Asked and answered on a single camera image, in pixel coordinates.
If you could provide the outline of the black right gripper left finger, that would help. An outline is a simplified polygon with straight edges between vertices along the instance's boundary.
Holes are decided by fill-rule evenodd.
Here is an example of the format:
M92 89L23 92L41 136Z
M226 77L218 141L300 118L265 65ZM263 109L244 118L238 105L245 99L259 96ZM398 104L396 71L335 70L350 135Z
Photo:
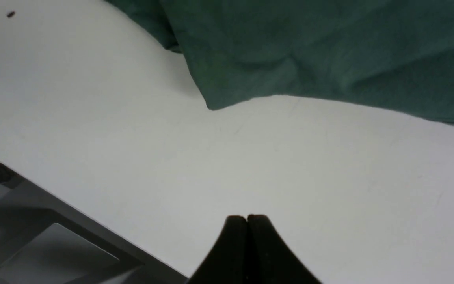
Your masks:
M247 220L242 216L227 217L215 244L188 283L243 283L246 237Z

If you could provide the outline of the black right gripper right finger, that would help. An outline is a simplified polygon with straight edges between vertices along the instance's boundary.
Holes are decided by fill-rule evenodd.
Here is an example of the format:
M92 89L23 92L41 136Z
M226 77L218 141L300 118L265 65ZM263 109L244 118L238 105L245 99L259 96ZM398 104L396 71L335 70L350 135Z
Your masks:
M270 219L249 215L247 241L248 284L320 284L285 244Z

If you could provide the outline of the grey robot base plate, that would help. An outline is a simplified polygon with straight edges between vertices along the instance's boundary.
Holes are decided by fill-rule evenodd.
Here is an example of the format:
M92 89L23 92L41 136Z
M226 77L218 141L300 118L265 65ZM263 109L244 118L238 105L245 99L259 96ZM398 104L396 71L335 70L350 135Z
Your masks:
M185 284L188 278L0 163L0 284Z

